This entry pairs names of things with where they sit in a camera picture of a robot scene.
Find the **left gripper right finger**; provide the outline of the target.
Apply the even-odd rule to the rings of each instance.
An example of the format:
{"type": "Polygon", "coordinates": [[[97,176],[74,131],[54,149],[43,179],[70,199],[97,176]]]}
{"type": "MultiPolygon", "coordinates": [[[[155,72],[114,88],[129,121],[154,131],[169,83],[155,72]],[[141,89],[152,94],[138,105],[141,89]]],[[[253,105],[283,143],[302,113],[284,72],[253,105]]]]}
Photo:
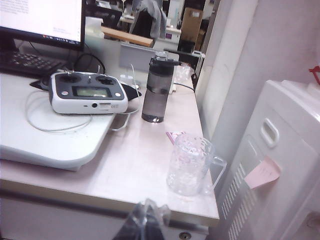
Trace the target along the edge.
{"type": "Polygon", "coordinates": [[[146,239],[165,240],[164,230],[169,225],[171,210],[167,204],[160,207],[156,202],[146,200],[146,239]]]}

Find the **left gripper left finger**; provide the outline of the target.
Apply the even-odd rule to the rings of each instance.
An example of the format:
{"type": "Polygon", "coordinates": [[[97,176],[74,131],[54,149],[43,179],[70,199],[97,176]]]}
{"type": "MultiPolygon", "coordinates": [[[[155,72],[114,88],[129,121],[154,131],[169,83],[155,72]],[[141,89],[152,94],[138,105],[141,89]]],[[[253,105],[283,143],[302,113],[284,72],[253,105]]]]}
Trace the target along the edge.
{"type": "Polygon", "coordinates": [[[124,224],[117,233],[118,240],[144,240],[146,226],[145,207],[140,202],[129,213],[124,224]]]}

